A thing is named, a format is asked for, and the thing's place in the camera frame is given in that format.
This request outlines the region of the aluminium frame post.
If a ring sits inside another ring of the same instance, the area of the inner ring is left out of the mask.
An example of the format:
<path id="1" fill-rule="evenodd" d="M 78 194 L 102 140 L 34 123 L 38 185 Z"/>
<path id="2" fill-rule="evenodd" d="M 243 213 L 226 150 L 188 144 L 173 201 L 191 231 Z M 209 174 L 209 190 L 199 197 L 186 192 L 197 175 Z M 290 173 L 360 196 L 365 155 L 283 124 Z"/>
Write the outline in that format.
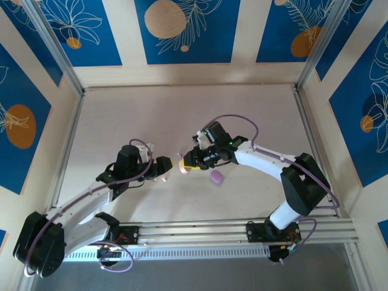
<path id="1" fill-rule="evenodd" d="M 346 14 L 352 0 L 335 0 L 333 10 L 329 13 L 325 21 L 321 33 L 312 47 L 310 55 L 304 64 L 302 72 L 295 83 L 295 90 L 299 93 L 306 85 L 310 75 L 314 71 L 317 63 L 325 52 L 330 40 L 336 32 L 343 16 Z"/>
<path id="2" fill-rule="evenodd" d="M 21 2 L 25 12 L 37 29 L 37 32 L 44 41 L 46 47 L 61 68 L 63 74 L 67 77 L 72 89 L 82 99 L 84 96 L 84 87 L 77 77 L 61 43 L 40 9 L 39 4 L 35 0 L 21 0 Z"/>

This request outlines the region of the black controller box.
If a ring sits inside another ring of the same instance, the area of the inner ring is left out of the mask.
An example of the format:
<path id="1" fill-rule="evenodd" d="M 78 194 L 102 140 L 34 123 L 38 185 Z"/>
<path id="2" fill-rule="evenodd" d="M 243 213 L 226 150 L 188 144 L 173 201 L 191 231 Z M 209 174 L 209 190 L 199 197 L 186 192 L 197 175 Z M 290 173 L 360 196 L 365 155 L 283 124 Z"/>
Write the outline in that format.
<path id="1" fill-rule="evenodd" d="M 269 246 L 270 251 L 270 257 L 269 260 L 271 260 L 274 263 L 281 263 L 283 264 L 285 261 L 287 261 L 292 253 L 294 253 L 298 249 L 298 245 L 277 245 L 277 246 Z"/>
<path id="2" fill-rule="evenodd" d="M 116 247 L 112 247 L 108 244 L 103 244 L 99 247 L 96 253 L 97 260 L 104 267 L 111 267 L 115 265 L 122 257 L 122 252 Z"/>

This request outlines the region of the aluminium table side rail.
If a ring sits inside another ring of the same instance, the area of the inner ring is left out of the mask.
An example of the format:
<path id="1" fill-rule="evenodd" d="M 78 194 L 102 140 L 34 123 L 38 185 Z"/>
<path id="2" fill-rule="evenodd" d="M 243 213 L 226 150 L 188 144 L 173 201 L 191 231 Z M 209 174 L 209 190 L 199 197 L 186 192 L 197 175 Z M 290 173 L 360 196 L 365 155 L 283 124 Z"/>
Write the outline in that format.
<path id="1" fill-rule="evenodd" d="M 315 133 L 313 132 L 313 125 L 310 122 L 310 119 L 307 114 L 306 106 L 304 105 L 303 100 L 300 97 L 299 93 L 296 91 L 296 88 L 294 85 L 291 86 L 291 89 L 293 92 L 293 97 L 299 114 L 298 126 L 303 128 L 303 132 L 304 132 L 301 135 L 301 137 L 298 138 L 299 141 L 298 141 L 298 145 L 295 146 L 294 154 L 300 155 L 302 153 L 308 153 L 309 155 L 311 155 L 316 161 L 325 179 L 329 182 L 329 178 L 327 177 L 327 173 L 324 168 L 324 164 L 318 150 L 318 144 L 316 142 Z M 313 210 L 310 215 L 316 218 L 324 217 L 324 216 L 327 216 L 327 217 L 332 216 L 332 217 L 340 218 L 340 215 L 338 214 L 338 209 L 332 208 L 334 204 L 335 203 L 332 201 L 331 196 L 327 195 L 318 204 L 319 207 Z"/>
<path id="2" fill-rule="evenodd" d="M 56 206 L 58 205 L 59 196 L 62 189 L 67 164 L 69 162 L 70 152 L 75 138 L 76 128 L 78 126 L 79 117 L 84 103 L 84 96 L 85 96 L 85 92 L 82 92 L 79 96 L 79 100 L 75 107 L 75 112 L 73 114 L 73 117 L 70 123 L 70 129 L 65 139 L 64 151 L 60 160 L 59 167 L 55 174 L 55 179 L 50 191 L 47 205 L 45 207 L 47 211 L 51 210 L 52 208 L 56 208 Z"/>

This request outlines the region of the black right controller box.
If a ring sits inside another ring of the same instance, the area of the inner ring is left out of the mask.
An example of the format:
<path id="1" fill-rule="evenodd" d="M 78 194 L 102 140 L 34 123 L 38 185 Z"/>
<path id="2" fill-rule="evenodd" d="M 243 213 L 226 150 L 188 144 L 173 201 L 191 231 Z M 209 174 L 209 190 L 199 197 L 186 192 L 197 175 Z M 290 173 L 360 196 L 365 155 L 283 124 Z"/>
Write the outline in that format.
<path id="1" fill-rule="evenodd" d="M 277 246 L 269 246 L 270 251 L 270 257 L 269 260 L 271 260 L 274 263 L 281 263 L 283 264 L 285 261 L 287 261 L 292 253 L 294 253 L 298 249 L 298 245 L 277 245 Z"/>

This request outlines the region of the grey metal plate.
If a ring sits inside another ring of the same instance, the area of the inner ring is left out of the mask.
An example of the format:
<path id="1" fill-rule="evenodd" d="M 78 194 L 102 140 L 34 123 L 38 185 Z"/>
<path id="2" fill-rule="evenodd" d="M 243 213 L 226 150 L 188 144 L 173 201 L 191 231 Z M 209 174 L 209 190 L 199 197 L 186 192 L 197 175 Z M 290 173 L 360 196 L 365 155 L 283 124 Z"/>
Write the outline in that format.
<path id="1" fill-rule="evenodd" d="M 140 261 L 126 273 L 109 273 L 93 263 L 64 263 L 48 278 L 35 278 L 19 291 L 358 291 L 342 263 L 263 259 Z"/>

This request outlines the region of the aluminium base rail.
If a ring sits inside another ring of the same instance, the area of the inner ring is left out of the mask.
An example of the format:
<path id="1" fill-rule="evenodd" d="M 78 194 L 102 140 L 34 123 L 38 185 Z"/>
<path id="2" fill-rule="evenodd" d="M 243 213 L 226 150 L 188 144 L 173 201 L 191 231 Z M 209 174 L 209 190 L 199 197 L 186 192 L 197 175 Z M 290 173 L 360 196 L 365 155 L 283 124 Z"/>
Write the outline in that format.
<path id="1" fill-rule="evenodd" d="M 299 233 L 308 243 L 357 243 L 359 237 L 351 219 L 332 216 L 299 223 Z M 128 222 L 124 226 L 139 227 L 139 244 L 150 246 L 172 245 L 227 245 L 247 244 L 246 224 L 249 219 L 226 219 L 178 222 Z"/>

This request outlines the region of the black left controller box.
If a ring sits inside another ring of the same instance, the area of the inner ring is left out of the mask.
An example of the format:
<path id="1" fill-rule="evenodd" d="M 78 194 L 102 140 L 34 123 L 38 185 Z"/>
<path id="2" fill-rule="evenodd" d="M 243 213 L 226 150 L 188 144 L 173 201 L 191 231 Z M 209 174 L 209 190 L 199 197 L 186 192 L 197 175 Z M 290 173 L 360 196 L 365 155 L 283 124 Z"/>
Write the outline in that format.
<path id="1" fill-rule="evenodd" d="M 96 253 L 97 260 L 104 267 L 111 267 L 115 265 L 122 257 L 122 252 L 116 247 L 112 247 L 108 244 L 103 244 L 99 247 Z"/>

